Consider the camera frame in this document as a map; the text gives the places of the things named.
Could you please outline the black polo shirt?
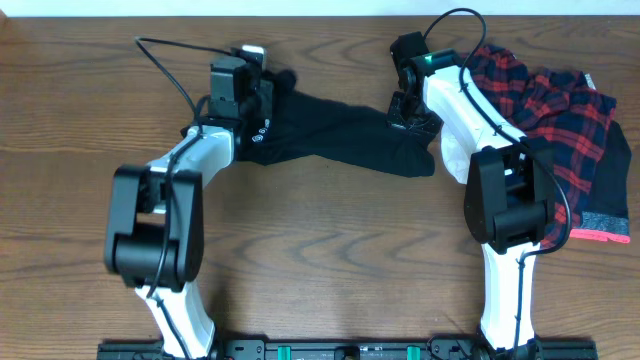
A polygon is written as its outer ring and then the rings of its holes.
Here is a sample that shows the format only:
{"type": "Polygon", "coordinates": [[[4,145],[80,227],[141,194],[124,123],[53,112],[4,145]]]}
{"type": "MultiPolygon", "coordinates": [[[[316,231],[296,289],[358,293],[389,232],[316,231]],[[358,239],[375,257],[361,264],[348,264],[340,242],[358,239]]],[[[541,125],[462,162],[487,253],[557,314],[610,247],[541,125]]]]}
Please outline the black polo shirt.
{"type": "Polygon", "coordinates": [[[261,141],[251,138],[264,125],[250,120],[236,156],[269,166],[317,155],[358,167],[415,178],[435,172],[430,139],[387,126],[387,115],[370,107],[320,99],[295,89],[291,70],[266,72],[274,85],[273,118],[261,141]]]}

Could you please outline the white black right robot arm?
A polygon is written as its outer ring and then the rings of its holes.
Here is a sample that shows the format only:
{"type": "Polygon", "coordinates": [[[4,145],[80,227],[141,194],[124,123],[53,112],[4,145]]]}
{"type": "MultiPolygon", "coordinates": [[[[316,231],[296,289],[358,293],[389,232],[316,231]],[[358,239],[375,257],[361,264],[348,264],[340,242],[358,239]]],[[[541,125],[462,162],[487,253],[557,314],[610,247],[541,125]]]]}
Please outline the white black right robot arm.
{"type": "Polygon", "coordinates": [[[391,54],[398,77],[393,126],[417,134],[441,123],[442,159],[465,185],[464,217],[484,258],[480,331],[493,356],[522,357],[535,337],[531,301],[536,251],[554,219],[550,145],[511,125],[478,89],[452,49],[391,54]]]}

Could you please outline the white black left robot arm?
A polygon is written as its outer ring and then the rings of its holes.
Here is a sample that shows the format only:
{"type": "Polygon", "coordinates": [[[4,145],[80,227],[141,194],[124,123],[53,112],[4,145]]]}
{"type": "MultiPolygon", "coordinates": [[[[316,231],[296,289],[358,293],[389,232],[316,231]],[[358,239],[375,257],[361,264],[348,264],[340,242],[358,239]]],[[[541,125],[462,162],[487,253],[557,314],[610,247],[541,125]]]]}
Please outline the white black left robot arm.
{"type": "Polygon", "coordinates": [[[231,165],[254,119],[266,130],[273,85],[264,79],[262,48],[244,46],[210,64],[211,93],[202,98],[184,138],[144,166],[123,165],[113,177],[104,262],[145,301],[162,338],[105,343],[100,359],[218,359],[216,326],[196,277],[204,250],[203,190],[231,165]]]}

